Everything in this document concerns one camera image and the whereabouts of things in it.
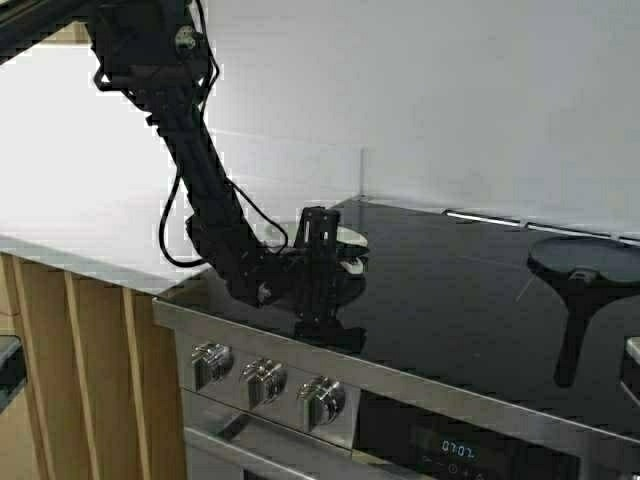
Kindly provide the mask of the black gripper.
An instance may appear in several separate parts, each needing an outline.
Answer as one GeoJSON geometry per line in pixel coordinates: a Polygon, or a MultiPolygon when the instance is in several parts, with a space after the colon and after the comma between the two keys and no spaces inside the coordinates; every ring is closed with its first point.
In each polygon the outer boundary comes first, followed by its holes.
{"type": "Polygon", "coordinates": [[[303,209],[295,241],[283,251],[285,266],[269,303],[295,319],[293,336],[340,353],[359,353],[366,329],[346,327],[339,310],[366,289],[367,245],[337,242],[341,213],[322,206],[303,209]],[[356,257],[340,260],[338,257],[356,257]]]}

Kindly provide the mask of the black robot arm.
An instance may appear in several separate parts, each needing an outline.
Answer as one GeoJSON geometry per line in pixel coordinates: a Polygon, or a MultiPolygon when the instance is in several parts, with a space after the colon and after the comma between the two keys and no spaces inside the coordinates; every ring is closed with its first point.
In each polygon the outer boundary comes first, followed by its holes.
{"type": "Polygon", "coordinates": [[[275,304],[297,318],[295,331],[343,352],[360,351],[361,327],[344,327],[340,308],[366,286],[365,242],[340,238],[341,214],[305,208],[294,233],[271,247],[244,210],[250,198],[227,176],[204,119],[220,69],[198,1],[5,1],[1,58],[9,61],[71,23],[86,26],[103,92],[118,92],[142,111],[165,142],[192,215],[186,232],[200,264],[228,294],[255,308],[275,304]]]}

